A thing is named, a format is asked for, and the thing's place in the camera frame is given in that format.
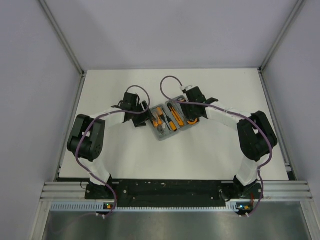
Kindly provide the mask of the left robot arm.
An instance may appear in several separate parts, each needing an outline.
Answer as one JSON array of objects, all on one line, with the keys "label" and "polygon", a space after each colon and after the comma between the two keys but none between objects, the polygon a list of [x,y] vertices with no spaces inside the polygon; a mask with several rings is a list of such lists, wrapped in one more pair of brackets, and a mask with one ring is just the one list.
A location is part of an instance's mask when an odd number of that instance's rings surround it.
[{"label": "left robot arm", "polygon": [[67,150],[76,162],[90,175],[90,182],[97,185],[96,192],[102,198],[109,198],[114,191],[108,183],[111,174],[105,167],[103,153],[106,130],[128,121],[142,127],[149,119],[150,101],[140,101],[137,94],[126,92],[117,105],[95,115],[76,116],[67,141]]}]

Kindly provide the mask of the orange utility knife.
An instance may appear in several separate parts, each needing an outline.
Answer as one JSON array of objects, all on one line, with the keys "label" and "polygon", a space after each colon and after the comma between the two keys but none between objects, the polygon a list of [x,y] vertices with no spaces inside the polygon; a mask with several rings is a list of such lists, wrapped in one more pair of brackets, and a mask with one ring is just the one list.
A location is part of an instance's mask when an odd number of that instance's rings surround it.
[{"label": "orange utility knife", "polygon": [[174,106],[171,103],[167,104],[167,107],[169,108],[169,110],[171,111],[171,114],[173,115],[173,117],[175,118],[175,120],[177,121],[178,125],[180,127],[183,127],[184,121],[182,120],[182,118],[180,117],[180,115],[178,114],[177,110],[174,108]]}]

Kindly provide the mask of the orange black screwdriver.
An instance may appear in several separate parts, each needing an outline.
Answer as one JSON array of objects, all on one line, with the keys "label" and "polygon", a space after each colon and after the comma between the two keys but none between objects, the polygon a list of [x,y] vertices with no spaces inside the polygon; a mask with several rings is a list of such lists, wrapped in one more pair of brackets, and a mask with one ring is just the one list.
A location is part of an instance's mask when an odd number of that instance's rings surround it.
[{"label": "orange black screwdriver", "polygon": [[165,122],[166,120],[165,120],[165,116],[164,116],[164,114],[163,114],[162,108],[161,108],[161,107],[157,107],[156,110],[157,110],[157,114],[159,115],[159,117],[161,118],[161,120],[162,120],[163,122]]},{"label": "orange black screwdriver", "polygon": [[173,132],[176,132],[178,129],[177,129],[176,125],[174,124],[174,122],[172,121],[172,119],[167,115],[167,113],[165,111],[163,111],[163,113],[164,113],[164,116],[165,116],[167,123],[169,124],[170,129]]}]

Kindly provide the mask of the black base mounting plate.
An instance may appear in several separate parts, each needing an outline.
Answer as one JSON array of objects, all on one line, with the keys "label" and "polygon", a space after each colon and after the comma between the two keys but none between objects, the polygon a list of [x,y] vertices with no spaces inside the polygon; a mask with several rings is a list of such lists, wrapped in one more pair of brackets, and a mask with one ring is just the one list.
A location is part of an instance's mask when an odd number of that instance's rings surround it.
[{"label": "black base mounting plate", "polygon": [[109,186],[88,183],[86,200],[117,200],[118,207],[224,207],[235,199],[259,199],[258,182],[241,186],[235,180],[112,179]]}]

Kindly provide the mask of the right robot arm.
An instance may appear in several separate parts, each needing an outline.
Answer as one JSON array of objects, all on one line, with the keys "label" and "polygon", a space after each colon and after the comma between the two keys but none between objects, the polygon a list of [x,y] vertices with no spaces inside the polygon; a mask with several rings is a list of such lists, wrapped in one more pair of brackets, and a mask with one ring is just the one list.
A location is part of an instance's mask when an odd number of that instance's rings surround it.
[{"label": "right robot arm", "polygon": [[180,89],[187,97],[187,101],[179,104],[188,120],[203,117],[237,132],[243,160],[234,177],[236,183],[233,192],[237,197],[245,198],[251,193],[251,184],[257,181],[261,168],[271,161],[273,148],[278,144],[266,114],[262,111],[245,113],[226,108],[213,97],[206,99],[197,86],[182,86]]}]

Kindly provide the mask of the orange pliers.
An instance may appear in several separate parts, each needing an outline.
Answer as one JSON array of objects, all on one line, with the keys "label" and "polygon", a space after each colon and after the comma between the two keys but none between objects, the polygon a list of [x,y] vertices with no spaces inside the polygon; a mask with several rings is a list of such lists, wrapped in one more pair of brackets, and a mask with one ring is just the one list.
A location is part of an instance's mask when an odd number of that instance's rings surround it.
[{"label": "orange pliers", "polygon": [[159,116],[156,110],[151,111],[151,123],[153,127],[159,132],[159,134],[162,136],[165,134],[165,123]]}]

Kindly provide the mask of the orange tape measure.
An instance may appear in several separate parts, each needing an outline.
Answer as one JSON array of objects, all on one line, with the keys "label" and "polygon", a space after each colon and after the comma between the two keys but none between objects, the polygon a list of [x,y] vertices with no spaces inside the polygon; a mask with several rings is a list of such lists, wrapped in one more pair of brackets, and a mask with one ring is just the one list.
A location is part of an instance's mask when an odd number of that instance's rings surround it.
[{"label": "orange tape measure", "polygon": [[188,125],[195,125],[196,123],[198,123],[199,122],[199,118],[193,118],[193,119],[189,119],[189,120],[187,120],[187,124]]}]

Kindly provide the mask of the grey plastic tool case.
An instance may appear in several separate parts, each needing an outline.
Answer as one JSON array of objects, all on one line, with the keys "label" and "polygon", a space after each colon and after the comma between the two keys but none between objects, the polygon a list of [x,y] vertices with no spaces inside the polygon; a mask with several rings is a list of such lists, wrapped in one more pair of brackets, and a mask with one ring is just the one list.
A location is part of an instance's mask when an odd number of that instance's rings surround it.
[{"label": "grey plastic tool case", "polygon": [[153,133],[159,141],[166,140],[180,131],[188,130],[200,122],[199,118],[188,120],[177,101],[186,102],[187,98],[180,95],[148,110],[148,121],[151,123]]}]

